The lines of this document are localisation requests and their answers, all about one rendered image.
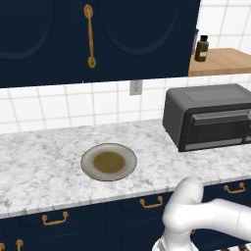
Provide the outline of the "brown bottle with pale label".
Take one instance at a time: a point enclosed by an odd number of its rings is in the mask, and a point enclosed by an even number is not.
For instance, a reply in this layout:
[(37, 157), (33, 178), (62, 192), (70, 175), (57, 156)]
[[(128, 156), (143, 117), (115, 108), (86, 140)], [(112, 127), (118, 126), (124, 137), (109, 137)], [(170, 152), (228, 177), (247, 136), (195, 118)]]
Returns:
[(194, 60), (196, 62), (205, 62), (208, 52), (209, 42), (207, 35), (201, 35), (200, 40), (197, 42)]

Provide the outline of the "wooden wall shelf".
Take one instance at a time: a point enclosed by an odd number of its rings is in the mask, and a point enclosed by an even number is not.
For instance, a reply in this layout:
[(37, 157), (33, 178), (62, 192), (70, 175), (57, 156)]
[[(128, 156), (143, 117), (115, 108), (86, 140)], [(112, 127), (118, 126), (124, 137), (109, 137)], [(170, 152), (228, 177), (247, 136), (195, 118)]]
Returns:
[(251, 74), (251, 55), (233, 48), (209, 49), (205, 62), (190, 59), (189, 76)]

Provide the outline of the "dark grey toaster oven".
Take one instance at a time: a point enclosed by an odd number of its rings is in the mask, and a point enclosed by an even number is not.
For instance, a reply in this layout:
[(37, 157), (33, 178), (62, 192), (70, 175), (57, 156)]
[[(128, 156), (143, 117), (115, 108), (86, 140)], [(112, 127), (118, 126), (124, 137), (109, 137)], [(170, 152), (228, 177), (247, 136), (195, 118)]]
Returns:
[(235, 110), (251, 110), (251, 91), (237, 83), (170, 88), (166, 92), (163, 127), (179, 152), (185, 142), (191, 117)]

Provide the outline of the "toaster oven glass door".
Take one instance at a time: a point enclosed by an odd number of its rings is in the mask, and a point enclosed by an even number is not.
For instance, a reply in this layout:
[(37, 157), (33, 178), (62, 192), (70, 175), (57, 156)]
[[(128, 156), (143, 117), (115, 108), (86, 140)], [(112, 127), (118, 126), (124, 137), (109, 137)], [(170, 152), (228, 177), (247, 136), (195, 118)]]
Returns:
[(251, 120), (196, 125), (191, 117), (185, 150), (245, 144), (247, 135), (251, 136)]

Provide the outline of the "grey plate with brown centre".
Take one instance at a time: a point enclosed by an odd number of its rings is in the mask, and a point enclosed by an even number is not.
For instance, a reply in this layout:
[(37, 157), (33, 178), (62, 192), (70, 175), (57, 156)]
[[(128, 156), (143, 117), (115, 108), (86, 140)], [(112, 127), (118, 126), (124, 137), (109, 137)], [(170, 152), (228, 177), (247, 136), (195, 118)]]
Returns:
[(83, 172), (96, 180), (116, 181), (129, 176), (137, 165), (134, 152), (118, 143), (102, 143), (88, 149), (81, 157)]

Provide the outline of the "navy lower cupboard door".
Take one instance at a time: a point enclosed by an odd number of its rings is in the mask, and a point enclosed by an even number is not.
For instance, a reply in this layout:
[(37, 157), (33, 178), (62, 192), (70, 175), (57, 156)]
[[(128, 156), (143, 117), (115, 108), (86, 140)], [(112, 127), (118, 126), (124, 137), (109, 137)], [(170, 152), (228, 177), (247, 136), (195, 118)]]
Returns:
[(103, 237), (86, 232), (31, 234), (23, 237), (22, 251), (107, 251)]

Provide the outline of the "grey wall outlet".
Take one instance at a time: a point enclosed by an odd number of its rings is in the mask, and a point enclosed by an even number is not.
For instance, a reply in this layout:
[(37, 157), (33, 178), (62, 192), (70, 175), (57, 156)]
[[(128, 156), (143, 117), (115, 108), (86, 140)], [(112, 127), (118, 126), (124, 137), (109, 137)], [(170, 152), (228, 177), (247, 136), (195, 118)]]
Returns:
[(142, 79), (132, 80), (129, 85), (130, 95), (141, 95), (142, 94)]

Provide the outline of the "navy upper cupboard door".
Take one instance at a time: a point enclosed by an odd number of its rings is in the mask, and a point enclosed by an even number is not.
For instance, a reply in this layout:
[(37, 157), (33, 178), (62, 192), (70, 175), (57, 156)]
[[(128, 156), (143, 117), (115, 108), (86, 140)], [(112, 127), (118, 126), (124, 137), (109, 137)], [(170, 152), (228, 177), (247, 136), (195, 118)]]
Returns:
[(95, 0), (103, 81), (187, 76), (201, 0)]
[(0, 0), (0, 88), (89, 82), (87, 0)]

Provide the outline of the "navy cupboard door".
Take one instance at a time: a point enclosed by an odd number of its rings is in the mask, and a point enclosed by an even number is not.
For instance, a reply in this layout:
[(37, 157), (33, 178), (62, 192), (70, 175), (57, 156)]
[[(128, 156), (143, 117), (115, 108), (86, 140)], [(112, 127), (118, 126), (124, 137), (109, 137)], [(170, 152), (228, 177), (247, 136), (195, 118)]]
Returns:
[(0, 0), (0, 88), (89, 82), (87, 0)]
[(201, 0), (95, 0), (103, 81), (187, 76)]
[(86, 232), (31, 234), (23, 237), (22, 251), (107, 251), (103, 237)]

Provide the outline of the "navy drawer front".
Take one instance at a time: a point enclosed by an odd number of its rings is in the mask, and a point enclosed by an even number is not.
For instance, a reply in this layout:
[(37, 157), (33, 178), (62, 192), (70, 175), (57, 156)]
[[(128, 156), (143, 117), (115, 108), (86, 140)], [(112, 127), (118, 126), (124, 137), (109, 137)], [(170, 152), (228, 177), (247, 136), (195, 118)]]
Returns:
[[(43, 224), (41, 220), (42, 215), (47, 215), (48, 221), (51, 222), (60, 220), (64, 211), (69, 213), (69, 217), (63, 224), (57, 226), (45, 226)], [(1, 225), (8, 234), (34, 233), (36, 231), (71, 229), (94, 221), (104, 220), (104, 218), (105, 206), (103, 204), (94, 204), (3, 219), (1, 220)]]
[[(107, 202), (105, 206), (106, 222), (108, 224), (115, 223), (130, 225), (144, 220), (159, 221), (164, 213), (164, 208), (172, 195), (173, 194), (171, 192), (166, 192)], [(162, 207), (144, 209), (139, 204), (140, 198), (153, 200), (158, 196), (163, 197)]]
[(251, 207), (251, 178), (205, 186), (203, 201), (216, 198)]

